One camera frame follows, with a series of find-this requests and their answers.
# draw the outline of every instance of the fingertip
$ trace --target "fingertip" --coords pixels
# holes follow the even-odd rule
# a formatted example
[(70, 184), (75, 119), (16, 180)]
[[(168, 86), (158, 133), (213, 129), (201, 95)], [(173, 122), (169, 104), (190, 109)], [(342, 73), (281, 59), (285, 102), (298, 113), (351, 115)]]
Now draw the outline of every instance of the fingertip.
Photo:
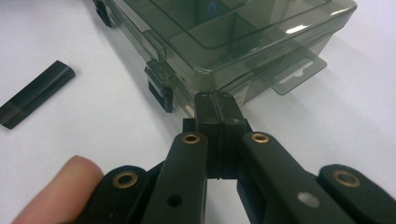
[(76, 219), (102, 177), (94, 162), (72, 157), (13, 223), (65, 223)]

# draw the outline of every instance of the box compartment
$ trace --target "box compartment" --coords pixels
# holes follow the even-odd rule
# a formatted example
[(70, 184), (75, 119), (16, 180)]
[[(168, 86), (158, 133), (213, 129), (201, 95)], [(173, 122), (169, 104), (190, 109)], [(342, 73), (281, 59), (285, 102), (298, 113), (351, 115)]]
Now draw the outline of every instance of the box compartment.
[(271, 87), (286, 94), (326, 66), (319, 58), (356, 9), (349, 0), (106, 0), (148, 64), (191, 114), (198, 91), (241, 105)]

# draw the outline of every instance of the finger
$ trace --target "finger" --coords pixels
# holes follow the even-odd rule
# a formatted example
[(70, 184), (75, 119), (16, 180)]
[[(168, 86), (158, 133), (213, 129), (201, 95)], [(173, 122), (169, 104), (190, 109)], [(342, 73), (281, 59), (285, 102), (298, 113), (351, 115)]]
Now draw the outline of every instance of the finger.
[(102, 177), (102, 171), (92, 161), (73, 157), (13, 223), (71, 222), (82, 211)]

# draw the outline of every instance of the black plastic strip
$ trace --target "black plastic strip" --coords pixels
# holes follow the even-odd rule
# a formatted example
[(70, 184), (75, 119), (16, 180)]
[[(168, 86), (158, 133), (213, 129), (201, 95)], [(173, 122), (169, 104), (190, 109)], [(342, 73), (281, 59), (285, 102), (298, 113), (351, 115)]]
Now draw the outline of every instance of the black plastic strip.
[(155, 97), (157, 102), (163, 107), (166, 113), (172, 113), (173, 109), (173, 91), (170, 88), (164, 88), (162, 91), (163, 96), (161, 96), (154, 86), (148, 82), (148, 89), (151, 94)]
[(0, 123), (14, 128), (75, 75), (69, 66), (56, 61), (0, 107)]
[(103, 23), (111, 27), (111, 20), (108, 17), (106, 5), (102, 1), (93, 1), (96, 6), (96, 12), (98, 13), (99, 17), (102, 19)]

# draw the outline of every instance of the plastic storage box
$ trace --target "plastic storage box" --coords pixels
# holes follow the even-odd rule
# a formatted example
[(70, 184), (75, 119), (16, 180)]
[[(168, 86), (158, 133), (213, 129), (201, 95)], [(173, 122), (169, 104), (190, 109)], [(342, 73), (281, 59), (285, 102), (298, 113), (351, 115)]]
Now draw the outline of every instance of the plastic storage box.
[(174, 98), (190, 115), (198, 91), (227, 91), (240, 105), (268, 86), (291, 91), (326, 66), (318, 55), (357, 7), (350, 0), (94, 2), (147, 62), (165, 110)]

